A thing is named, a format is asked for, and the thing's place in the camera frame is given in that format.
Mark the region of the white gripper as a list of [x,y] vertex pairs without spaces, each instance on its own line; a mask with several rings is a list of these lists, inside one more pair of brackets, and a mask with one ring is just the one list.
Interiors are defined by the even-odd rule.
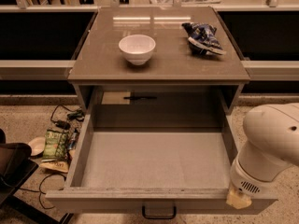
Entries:
[[248,175],[238,159],[234,159],[230,177],[232,184],[229,186],[226,203],[233,208],[240,210],[251,205],[251,198],[262,195],[272,188],[272,184],[263,182]]

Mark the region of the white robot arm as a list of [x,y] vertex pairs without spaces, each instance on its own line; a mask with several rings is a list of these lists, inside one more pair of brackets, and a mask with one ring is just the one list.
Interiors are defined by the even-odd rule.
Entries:
[[256,106],[244,117],[243,129],[247,141],[232,163],[226,200],[236,209],[249,207],[281,172],[299,165],[299,104]]

